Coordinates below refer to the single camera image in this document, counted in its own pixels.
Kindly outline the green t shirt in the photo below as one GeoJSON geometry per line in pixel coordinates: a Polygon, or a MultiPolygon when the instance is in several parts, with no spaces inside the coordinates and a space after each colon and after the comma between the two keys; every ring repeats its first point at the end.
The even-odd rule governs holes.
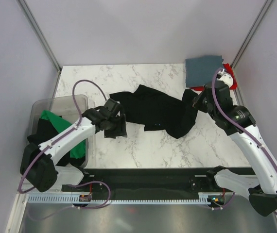
{"type": "Polygon", "coordinates": [[[74,130],[77,130],[77,127],[73,127],[72,124],[70,124],[67,120],[63,119],[62,117],[52,113],[51,111],[48,111],[48,110],[44,110],[42,113],[41,113],[41,116],[40,118],[43,118],[43,119],[46,119],[46,120],[49,120],[53,126],[56,128],[56,130],[60,133],[63,133],[64,131],[67,131],[61,138],[63,139],[65,136],[68,136],[68,135],[72,135],[74,130]]]}

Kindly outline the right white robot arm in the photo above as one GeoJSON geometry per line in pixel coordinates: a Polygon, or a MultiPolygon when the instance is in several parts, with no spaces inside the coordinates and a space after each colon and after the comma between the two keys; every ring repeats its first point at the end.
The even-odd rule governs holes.
{"type": "Polygon", "coordinates": [[[212,90],[204,90],[193,99],[193,107],[207,113],[240,148],[256,177],[236,174],[223,166],[208,171],[206,187],[211,191],[225,188],[249,200],[261,216],[277,210],[277,161],[269,149],[248,109],[234,105],[229,91],[216,91],[222,111],[214,102],[212,90]]]}

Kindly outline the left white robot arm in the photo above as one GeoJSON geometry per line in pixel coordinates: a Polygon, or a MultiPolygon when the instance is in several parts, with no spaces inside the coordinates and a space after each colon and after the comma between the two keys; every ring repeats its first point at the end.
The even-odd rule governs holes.
{"type": "Polygon", "coordinates": [[[79,191],[88,189],[90,180],[82,169],[74,166],[58,166],[59,161],[79,143],[103,131],[105,137],[126,137],[125,113],[121,106],[112,109],[104,106],[86,110],[81,118],[57,136],[36,145],[30,143],[24,149],[18,191],[28,181],[34,189],[46,192],[55,185],[70,185],[79,191]]]}

